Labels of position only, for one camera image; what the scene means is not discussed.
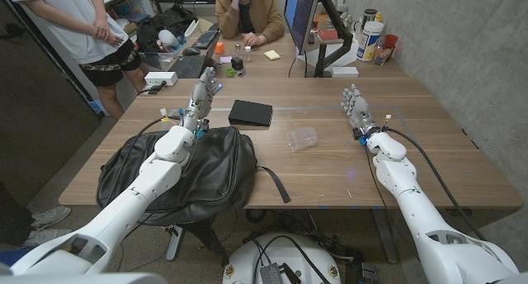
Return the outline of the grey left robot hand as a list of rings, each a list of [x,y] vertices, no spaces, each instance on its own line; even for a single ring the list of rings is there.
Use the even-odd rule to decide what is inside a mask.
[[[188,130],[196,130],[200,121],[207,117],[214,95],[223,87],[215,75],[215,68],[207,67],[192,89],[187,108],[181,116],[181,125]]]

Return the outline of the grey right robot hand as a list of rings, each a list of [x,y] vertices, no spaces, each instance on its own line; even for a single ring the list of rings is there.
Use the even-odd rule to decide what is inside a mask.
[[[351,89],[345,88],[342,95],[343,100],[341,106],[344,109],[351,126],[366,133],[375,125],[375,123],[371,117],[369,106],[361,95],[360,90],[355,84],[352,84]]]

